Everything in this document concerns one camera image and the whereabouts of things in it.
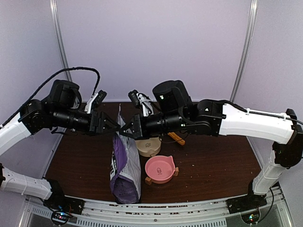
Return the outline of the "yellow plastic scoop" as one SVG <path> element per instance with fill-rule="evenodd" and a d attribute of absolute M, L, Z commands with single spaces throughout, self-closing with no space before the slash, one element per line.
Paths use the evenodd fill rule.
<path fill-rule="evenodd" d="M 170 136 L 175 142 L 177 142 L 181 146 L 185 145 L 185 140 L 183 138 L 181 138 L 180 136 L 178 136 L 176 133 L 169 132 L 168 136 Z"/>

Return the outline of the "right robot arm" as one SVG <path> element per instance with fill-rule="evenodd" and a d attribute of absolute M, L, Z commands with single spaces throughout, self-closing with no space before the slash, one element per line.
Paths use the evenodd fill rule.
<path fill-rule="evenodd" d="M 269 162 L 252 181 L 250 193 L 243 197 L 246 208 L 254 208 L 282 172 L 297 165 L 303 154 L 302 123 L 292 109 L 268 113 L 243 108 L 228 100 L 204 99 L 194 104 L 180 80 L 168 80 L 152 90 L 160 111 L 134 115 L 120 134 L 135 140 L 186 131 L 208 136 L 240 135 L 273 141 Z"/>

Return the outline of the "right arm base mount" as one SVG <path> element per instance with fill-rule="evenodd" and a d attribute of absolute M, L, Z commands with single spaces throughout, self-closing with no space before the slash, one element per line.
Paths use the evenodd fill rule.
<path fill-rule="evenodd" d="M 241 213 L 241 219 L 250 226 L 257 225 L 261 220 L 260 207 L 267 205 L 265 195 L 255 195 L 253 181 L 248 185 L 248 193 L 244 196 L 226 200 L 229 214 Z"/>

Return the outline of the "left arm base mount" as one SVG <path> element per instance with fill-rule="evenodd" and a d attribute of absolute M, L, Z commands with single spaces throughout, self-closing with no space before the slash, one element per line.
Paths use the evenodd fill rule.
<path fill-rule="evenodd" d="M 60 184 L 56 180 L 47 179 L 50 184 L 51 195 L 48 199 L 41 199 L 51 213 L 51 221 L 55 226 L 63 226 L 68 223 L 74 215 L 81 215 L 85 201 L 67 197 Z"/>

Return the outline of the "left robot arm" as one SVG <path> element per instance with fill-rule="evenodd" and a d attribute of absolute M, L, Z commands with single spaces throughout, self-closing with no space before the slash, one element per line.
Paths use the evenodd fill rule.
<path fill-rule="evenodd" d="M 0 129 L 0 153 L 4 154 L 11 147 L 25 138 L 35 135 L 42 129 L 66 128 L 83 132 L 89 136 L 116 132 L 120 125 L 105 112 L 97 112 L 107 95 L 104 91 L 95 93 L 80 110 L 82 102 L 79 86 L 66 80 L 55 80 L 50 94 L 43 100 L 30 99 L 9 122 Z M 68 206 L 60 184 L 56 180 L 36 179 L 17 174 L 0 167 L 0 189 L 17 192 L 22 195 L 38 197 L 50 201 L 58 210 Z"/>

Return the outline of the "purple puppy food bag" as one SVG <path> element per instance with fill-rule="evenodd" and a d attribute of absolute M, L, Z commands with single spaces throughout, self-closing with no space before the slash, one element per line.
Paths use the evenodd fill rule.
<path fill-rule="evenodd" d="M 141 164 L 134 139 L 115 132 L 110 169 L 110 190 L 118 204 L 135 204 L 141 199 Z"/>

